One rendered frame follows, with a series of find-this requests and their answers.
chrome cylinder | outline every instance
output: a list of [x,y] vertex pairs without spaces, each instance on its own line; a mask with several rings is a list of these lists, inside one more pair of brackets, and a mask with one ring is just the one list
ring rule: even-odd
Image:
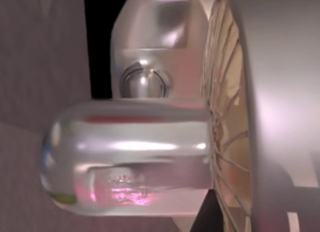
[[199,97],[207,32],[199,0],[127,0],[112,31],[113,97]]
[[75,106],[44,140],[42,185],[80,215],[194,216],[213,187],[211,127],[203,100]]

round chrome knob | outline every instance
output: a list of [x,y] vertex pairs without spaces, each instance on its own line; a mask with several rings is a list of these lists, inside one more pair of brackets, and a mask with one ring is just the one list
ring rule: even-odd
[[164,73],[134,65],[120,83],[122,98],[163,98],[168,96],[169,80]]

wire mesh guard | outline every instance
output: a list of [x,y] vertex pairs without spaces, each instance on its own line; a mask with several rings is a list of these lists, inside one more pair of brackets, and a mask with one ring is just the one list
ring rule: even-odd
[[201,94],[213,116],[214,181],[225,232],[251,232],[251,175],[243,51],[227,0],[215,0]]

gray floor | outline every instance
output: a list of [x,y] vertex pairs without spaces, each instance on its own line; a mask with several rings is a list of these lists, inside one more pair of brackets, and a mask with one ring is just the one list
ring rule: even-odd
[[56,208],[37,172],[43,131],[90,98],[83,0],[0,0],[0,232],[177,232],[165,218]]

spoked wheel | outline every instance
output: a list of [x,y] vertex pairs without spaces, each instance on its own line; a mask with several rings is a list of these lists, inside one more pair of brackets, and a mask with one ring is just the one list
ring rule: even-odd
[[201,93],[212,111],[213,173],[225,232],[251,231],[251,162],[243,61],[232,11],[227,0],[216,0],[209,20]]

